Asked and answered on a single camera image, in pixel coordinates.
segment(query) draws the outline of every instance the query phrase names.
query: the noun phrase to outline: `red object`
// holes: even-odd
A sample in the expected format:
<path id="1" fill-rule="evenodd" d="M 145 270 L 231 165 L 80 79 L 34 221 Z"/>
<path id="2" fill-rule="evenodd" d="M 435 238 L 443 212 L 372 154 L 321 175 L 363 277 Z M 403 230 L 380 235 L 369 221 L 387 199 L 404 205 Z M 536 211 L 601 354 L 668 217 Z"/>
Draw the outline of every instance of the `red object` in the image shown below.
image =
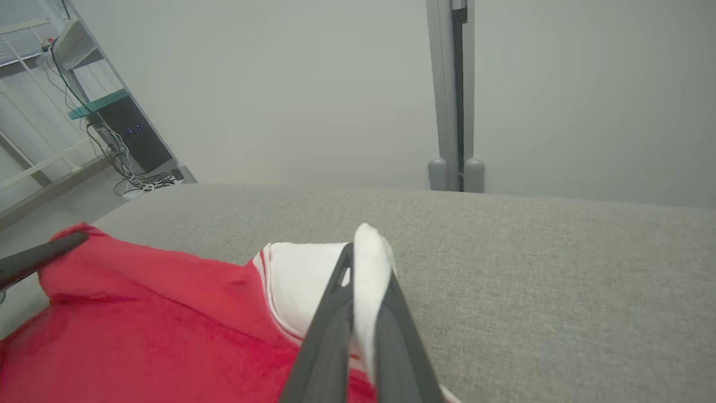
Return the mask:
<path id="1" fill-rule="evenodd" d="M 2 341 L 0 402 L 275 402 L 298 347 L 256 268 L 89 239 L 39 271 L 50 306 Z M 374 402 L 352 372 L 350 402 Z"/>

